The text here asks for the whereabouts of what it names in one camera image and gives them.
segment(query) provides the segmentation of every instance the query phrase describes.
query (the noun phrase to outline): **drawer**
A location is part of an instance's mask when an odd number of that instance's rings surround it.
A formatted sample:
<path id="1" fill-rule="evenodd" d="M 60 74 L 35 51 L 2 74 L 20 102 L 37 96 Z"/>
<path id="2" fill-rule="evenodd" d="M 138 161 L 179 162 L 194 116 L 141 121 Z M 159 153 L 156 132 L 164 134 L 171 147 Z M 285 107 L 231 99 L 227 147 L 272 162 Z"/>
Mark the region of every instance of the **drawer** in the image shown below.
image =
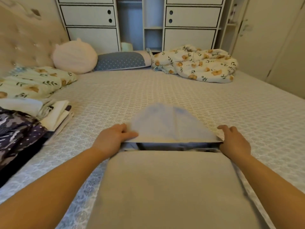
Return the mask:
<path id="1" fill-rule="evenodd" d="M 166 4 L 222 5 L 223 0 L 167 0 Z"/>
<path id="2" fill-rule="evenodd" d="M 185 44 L 202 50 L 212 49 L 216 30 L 165 29 L 164 50 L 168 51 Z"/>
<path id="3" fill-rule="evenodd" d="M 113 0 L 58 0 L 59 3 L 107 3 L 112 4 Z"/>
<path id="4" fill-rule="evenodd" d="M 67 31 L 71 40 L 80 38 L 89 43 L 96 53 L 111 53 L 119 51 L 116 28 L 69 28 Z"/>
<path id="5" fill-rule="evenodd" d="M 221 7 L 166 7 L 165 26 L 217 27 Z"/>
<path id="6" fill-rule="evenodd" d="M 66 26 L 115 26 L 113 6 L 62 5 Z"/>

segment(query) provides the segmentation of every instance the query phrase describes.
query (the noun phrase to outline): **mattress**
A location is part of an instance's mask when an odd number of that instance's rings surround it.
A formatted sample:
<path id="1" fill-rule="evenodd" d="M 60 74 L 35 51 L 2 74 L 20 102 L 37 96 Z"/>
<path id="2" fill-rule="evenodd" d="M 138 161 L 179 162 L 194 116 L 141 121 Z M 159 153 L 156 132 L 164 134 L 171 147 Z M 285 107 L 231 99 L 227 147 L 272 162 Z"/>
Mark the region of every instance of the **mattress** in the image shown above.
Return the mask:
<path id="1" fill-rule="evenodd" d="M 94 72 L 80 75 L 54 98 L 70 100 L 74 119 L 0 189 L 0 202 L 90 147 L 101 130 L 128 121 L 154 102 L 186 108 L 215 133 L 219 124 L 235 125 L 251 143 L 254 157 L 305 192 L 305 100 L 240 71 L 229 84 L 197 82 L 149 68 Z M 106 163 L 86 180 L 57 228 L 86 228 Z"/>

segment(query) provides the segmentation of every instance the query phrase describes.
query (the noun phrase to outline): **tufted headboard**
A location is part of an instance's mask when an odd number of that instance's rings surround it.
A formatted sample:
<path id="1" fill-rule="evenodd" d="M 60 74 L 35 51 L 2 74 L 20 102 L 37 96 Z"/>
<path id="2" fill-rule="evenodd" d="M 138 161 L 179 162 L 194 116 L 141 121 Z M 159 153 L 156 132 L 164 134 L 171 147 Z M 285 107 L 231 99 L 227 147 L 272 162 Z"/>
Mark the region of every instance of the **tufted headboard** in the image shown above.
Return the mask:
<path id="1" fill-rule="evenodd" d="M 19 3 L 0 0 L 0 76 L 16 64 L 53 66 L 55 45 L 69 40 L 60 22 L 46 21 L 37 14 Z"/>

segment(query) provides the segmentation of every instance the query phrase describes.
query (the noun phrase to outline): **pink round pillow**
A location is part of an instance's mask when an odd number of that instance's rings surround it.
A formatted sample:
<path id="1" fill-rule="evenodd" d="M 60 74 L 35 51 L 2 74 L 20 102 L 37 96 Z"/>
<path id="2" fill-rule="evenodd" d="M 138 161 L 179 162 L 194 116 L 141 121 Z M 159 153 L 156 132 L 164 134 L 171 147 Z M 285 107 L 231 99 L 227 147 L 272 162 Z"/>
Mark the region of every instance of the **pink round pillow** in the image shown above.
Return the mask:
<path id="1" fill-rule="evenodd" d="M 53 52 L 55 67 L 74 74 L 84 74 L 92 71 L 97 64 L 97 59 L 97 53 L 93 47 L 86 42 L 82 42 L 80 38 L 76 41 L 56 45 Z"/>

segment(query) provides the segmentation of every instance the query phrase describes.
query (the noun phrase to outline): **person's left hand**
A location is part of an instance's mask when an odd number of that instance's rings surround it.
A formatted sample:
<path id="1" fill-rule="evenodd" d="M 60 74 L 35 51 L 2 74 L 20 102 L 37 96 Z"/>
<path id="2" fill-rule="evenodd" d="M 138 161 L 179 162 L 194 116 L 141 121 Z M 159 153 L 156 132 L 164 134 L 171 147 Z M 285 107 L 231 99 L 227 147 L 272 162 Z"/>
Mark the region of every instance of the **person's left hand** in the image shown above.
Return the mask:
<path id="1" fill-rule="evenodd" d="M 119 151 L 122 142 L 139 135 L 137 132 L 126 131 L 126 124 L 114 125 L 104 129 L 100 132 L 91 148 L 99 150 L 105 156 L 104 158 L 108 159 Z"/>

